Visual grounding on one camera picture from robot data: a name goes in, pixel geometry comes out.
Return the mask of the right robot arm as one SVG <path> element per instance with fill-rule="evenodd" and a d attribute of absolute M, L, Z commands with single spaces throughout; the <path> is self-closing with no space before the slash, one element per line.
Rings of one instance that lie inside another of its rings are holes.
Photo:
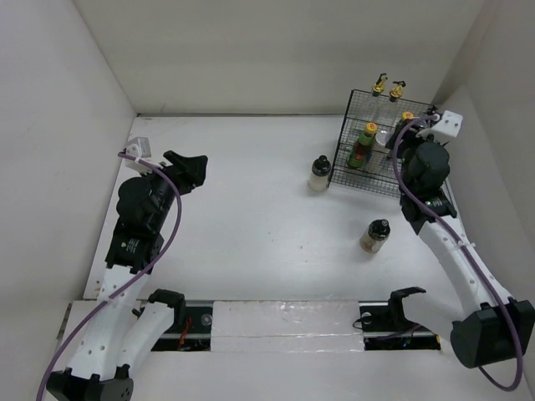
<path fill-rule="evenodd" d="M 443 140 L 455 138 L 460 125 L 453 119 L 408 119 L 398 124 L 388 146 L 395 157 L 402 214 L 440 264 L 461 306 L 434 301 L 427 290 L 413 287 L 386 308 L 386 318 L 395 328 L 415 322 L 446 338 L 466 368 L 483 370 L 514 360 L 521 370 L 534 329 L 534 307 L 516 300 L 492 276 L 442 190 L 450 173 Z"/>

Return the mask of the silver lid jar blue label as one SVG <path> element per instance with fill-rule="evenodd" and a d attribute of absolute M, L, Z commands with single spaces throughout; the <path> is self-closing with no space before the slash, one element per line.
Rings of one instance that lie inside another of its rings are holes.
<path fill-rule="evenodd" d="M 374 136 L 374 150 L 383 151 L 390 140 L 391 132 L 387 129 L 379 129 Z"/>

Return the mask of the black cap white spice jar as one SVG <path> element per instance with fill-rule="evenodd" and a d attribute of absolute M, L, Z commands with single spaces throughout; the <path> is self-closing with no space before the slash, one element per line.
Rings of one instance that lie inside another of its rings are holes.
<path fill-rule="evenodd" d="M 312 164 L 308 187 L 317 192 L 326 190 L 331 169 L 332 166 L 328 157 L 320 155 Z"/>

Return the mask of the dark sauce glass cruet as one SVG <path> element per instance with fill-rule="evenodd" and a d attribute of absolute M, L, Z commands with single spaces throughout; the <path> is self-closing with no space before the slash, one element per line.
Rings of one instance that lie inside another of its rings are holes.
<path fill-rule="evenodd" d="M 385 90 L 385 82 L 388 80 L 387 73 L 381 73 L 371 89 L 371 98 L 369 102 L 369 122 L 377 123 L 380 112 L 380 97 Z"/>

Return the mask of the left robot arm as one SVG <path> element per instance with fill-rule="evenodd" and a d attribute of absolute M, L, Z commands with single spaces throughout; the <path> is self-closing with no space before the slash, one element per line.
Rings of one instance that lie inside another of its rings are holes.
<path fill-rule="evenodd" d="M 118 156 L 137 175 L 118 189 L 118 219 L 104 259 L 96 307 L 63 340 L 47 366 L 36 398 L 57 400 L 129 400 L 133 375 L 161 335 L 186 323 L 183 294 L 155 290 L 134 324 L 135 303 L 155 264 L 176 238 L 178 216 L 168 239 L 161 229 L 172 206 L 202 186 L 208 158 L 186 157 L 172 150 L 166 164 L 154 164 L 123 150 Z"/>

